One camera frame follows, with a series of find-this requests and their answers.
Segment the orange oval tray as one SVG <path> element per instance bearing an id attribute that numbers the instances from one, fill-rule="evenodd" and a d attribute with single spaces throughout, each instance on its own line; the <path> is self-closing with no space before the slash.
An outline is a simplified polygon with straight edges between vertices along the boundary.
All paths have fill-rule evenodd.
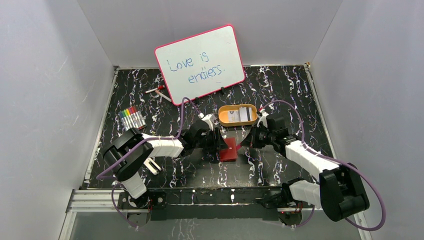
<path id="1" fill-rule="evenodd" d="M 248 122 L 233 122 L 229 123 L 228 121 L 228 111 L 239 110 L 241 107 L 250 107 L 251 108 L 251 117 L 252 120 Z M 224 105 L 221 106 L 218 110 L 218 119 L 222 126 L 224 127 L 239 127 L 239 126 L 248 126 L 253 125 L 258 119 L 257 108 L 252 104 L 235 104 L 235 105 Z"/>

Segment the red card holder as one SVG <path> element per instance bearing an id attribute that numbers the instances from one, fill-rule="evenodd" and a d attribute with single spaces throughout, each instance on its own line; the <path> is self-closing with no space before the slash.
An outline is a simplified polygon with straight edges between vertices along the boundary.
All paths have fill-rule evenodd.
<path id="1" fill-rule="evenodd" d="M 224 138 L 223 140 L 227 144 L 227 148 L 219 151 L 219 161 L 221 163 L 235 162 L 238 157 L 238 150 L 242 146 L 236 143 L 235 137 Z"/>

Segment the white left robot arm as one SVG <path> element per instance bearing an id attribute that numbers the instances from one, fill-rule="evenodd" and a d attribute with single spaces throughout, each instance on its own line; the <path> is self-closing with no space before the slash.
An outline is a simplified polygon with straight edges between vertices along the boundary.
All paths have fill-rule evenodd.
<path id="1" fill-rule="evenodd" d="M 153 136 L 130 128 L 114 142 L 104 146 L 100 154 L 109 166 L 107 170 L 129 193 L 130 202 L 137 208 L 144 208 L 150 198 L 139 169 L 151 167 L 155 157 L 185 157 L 195 149 L 213 154 L 228 149 L 228 145 L 218 127 L 197 120 L 175 136 Z"/>

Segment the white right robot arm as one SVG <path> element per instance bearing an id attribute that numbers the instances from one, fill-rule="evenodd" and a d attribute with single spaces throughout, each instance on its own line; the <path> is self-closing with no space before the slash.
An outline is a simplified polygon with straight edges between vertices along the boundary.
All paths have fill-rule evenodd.
<path id="1" fill-rule="evenodd" d="M 307 151 L 299 136 L 289 134 L 282 117 L 262 118 L 251 128 L 241 146 L 253 149 L 272 146 L 277 153 L 298 164 L 316 179 L 316 183 L 303 178 L 283 183 L 277 196 L 288 207 L 305 202 L 323 209 L 334 222 L 370 207 L 361 177 L 353 171 L 354 166 L 334 163 Z"/>

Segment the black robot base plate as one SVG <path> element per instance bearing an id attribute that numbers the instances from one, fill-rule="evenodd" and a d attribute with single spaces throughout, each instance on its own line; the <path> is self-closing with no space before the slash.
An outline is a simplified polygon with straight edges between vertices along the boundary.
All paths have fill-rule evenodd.
<path id="1" fill-rule="evenodd" d="M 114 198 L 125 214 L 147 214 L 152 221 L 176 219 L 261 219 L 297 225 L 306 202 L 290 200 L 279 186 L 150 188 L 139 198 L 121 191 Z"/>

